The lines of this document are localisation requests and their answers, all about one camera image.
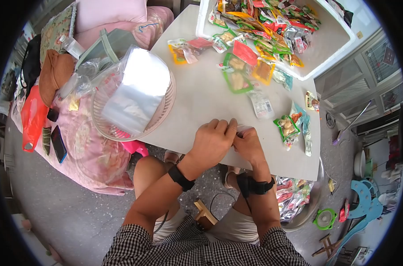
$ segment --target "plastic bottle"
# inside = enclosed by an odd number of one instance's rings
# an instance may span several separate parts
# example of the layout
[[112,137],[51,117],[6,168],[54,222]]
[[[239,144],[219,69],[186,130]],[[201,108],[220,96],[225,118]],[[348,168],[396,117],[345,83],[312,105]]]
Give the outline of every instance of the plastic bottle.
[[79,59],[79,56],[85,52],[85,49],[73,38],[67,37],[66,35],[62,35],[59,40],[62,43],[62,46],[76,59]]

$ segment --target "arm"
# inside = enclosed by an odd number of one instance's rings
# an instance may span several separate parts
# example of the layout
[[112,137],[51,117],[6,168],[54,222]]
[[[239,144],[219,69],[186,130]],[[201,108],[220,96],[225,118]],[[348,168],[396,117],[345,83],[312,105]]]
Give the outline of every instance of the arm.
[[[253,178],[257,182],[271,182],[270,169],[254,128],[243,133],[243,137],[236,136],[233,145],[240,155],[249,161],[253,168]],[[252,208],[253,221],[258,228],[259,239],[274,226],[280,226],[279,205],[275,194],[275,185],[266,194],[250,194],[247,199]]]
[[[230,125],[217,119],[202,125],[196,132],[192,149],[177,165],[179,171],[188,180],[195,180],[205,170],[218,164],[230,149],[236,129],[235,119],[230,121]],[[182,187],[165,174],[135,200],[123,225],[140,225],[152,235],[156,219],[167,212],[181,193]]]

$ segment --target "pillow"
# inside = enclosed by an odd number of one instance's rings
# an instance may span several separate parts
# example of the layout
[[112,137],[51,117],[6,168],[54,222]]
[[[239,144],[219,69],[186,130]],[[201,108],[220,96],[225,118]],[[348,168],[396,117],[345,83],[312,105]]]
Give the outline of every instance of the pillow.
[[43,65],[47,50],[54,49],[60,54],[65,54],[67,52],[64,48],[61,48],[61,42],[59,39],[62,35],[73,37],[76,9],[76,2],[71,3],[71,5],[58,15],[51,18],[43,27],[41,33],[42,39],[40,41],[40,66]]
[[147,22],[146,0],[77,0],[76,32],[119,22]]

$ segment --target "black bag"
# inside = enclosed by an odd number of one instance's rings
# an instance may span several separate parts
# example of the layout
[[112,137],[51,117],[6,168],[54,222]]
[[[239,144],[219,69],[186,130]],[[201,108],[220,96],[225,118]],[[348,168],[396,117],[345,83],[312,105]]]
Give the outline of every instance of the black bag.
[[26,82],[27,87],[23,86],[23,81],[20,78],[21,86],[27,88],[26,98],[30,94],[30,90],[32,89],[36,79],[40,75],[40,40],[41,35],[34,36],[28,42],[26,52],[24,54],[24,59],[21,64],[21,70],[23,72],[24,81]]

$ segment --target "white foam box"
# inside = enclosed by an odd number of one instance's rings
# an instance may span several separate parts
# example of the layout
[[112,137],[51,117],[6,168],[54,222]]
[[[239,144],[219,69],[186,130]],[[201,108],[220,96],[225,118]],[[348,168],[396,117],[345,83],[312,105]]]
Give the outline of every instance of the white foam box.
[[[200,1],[196,36],[210,38],[216,33],[225,31],[208,21],[216,1]],[[296,4],[299,6],[309,4],[317,12],[318,19],[321,21],[320,29],[312,35],[313,47],[302,54],[297,54],[304,63],[304,67],[291,67],[287,62],[277,63],[277,66],[299,80],[306,80],[348,48],[354,42],[355,35],[343,18],[325,0],[299,0]],[[259,54],[252,40],[247,40],[247,44]]]

